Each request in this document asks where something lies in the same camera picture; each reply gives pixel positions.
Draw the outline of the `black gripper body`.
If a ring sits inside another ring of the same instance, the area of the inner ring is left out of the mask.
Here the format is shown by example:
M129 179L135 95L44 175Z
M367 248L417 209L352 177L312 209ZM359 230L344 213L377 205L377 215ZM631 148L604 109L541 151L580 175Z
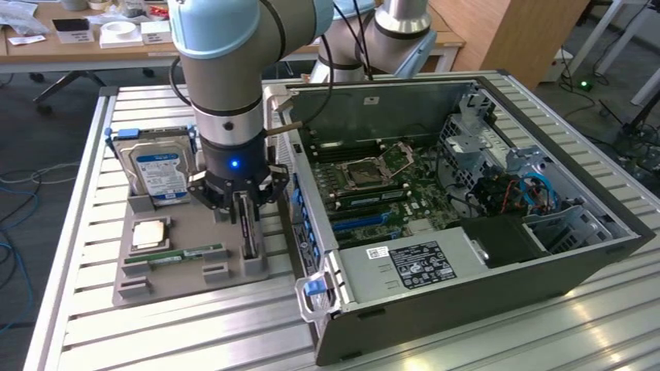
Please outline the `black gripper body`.
M201 138L201 145L207 183L223 193L251 188L263 193L272 193L272 185L263 185L271 175L264 133L241 145L219 145L205 138Z

